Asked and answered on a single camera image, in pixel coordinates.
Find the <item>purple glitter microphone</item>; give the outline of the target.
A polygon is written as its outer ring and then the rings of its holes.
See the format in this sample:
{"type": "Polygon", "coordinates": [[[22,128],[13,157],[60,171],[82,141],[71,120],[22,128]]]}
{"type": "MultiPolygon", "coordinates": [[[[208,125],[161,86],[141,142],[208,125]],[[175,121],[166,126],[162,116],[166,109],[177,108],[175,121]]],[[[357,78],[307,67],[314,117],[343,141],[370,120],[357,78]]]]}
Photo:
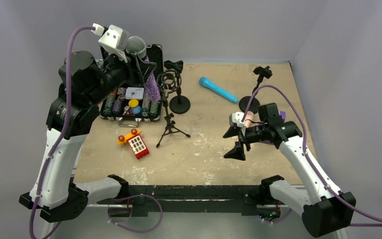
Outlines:
{"type": "Polygon", "coordinates": [[[131,36],[128,38],[125,50],[136,59],[137,69],[140,72],[143,86],[150,101],[159,101],[161,94],[154,75],[157,63],[149,60],[145,41],[139,36],[131,36]]]}

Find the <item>black tripod mic stand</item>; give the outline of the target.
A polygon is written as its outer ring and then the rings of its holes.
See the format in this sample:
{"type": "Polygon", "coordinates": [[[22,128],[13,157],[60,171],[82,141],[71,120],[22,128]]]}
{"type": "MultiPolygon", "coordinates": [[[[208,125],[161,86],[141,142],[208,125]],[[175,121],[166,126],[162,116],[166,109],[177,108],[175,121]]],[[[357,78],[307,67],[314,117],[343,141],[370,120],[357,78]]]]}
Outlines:
{"type": "Polygon", "coordinates": [[[165,109],[164,119],[166,121],[165,130],[164,130],[163,134],[161,135],[158,143],[156,144],[157,148],[160,147],[160,144],[161,144],[163,138],[165,136],[167,136],[167,135],[170,135],[170,134],[182,133],[187,138],[191,137],[190,134],[188,134],[188,133],[178,129],[175,126],[176,122],[173,120],[175,115],[174,115],[174,113],[171,111],[171,109],[169,107],[169,102],[168,102],[169,94],[175,93],[174,90],[173,90],[173,87],[174,87],[173,76],[174,76],[173,73],[170,73],[168,70],[165,70],[157,78],[157,83],[158,83],[158,86],[159,86],[159,89],[160,89],[160,93],[161,93],[162,106],[165,109]]]}

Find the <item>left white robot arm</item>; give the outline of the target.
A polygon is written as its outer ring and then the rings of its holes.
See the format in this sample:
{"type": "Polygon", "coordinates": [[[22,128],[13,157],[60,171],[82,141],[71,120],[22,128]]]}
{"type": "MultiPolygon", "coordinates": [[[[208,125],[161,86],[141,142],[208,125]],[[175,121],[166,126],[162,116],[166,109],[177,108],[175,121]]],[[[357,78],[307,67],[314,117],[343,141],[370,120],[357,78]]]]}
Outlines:
{"type": "Polygon", "coordinates": [[[49,223],[75,219],[87,205],[130,195],[128,182],[114,174],[91,183],[73,182],[83,143],[100,114],[99,104],[132,78],[130,64],[109,55],[99,66],[91,53],[78,51],[58,73],[62,84],[46,120],[41,169],[32,190],[19,198],[26,208],[40,209],[40,217],[49,223]]]}

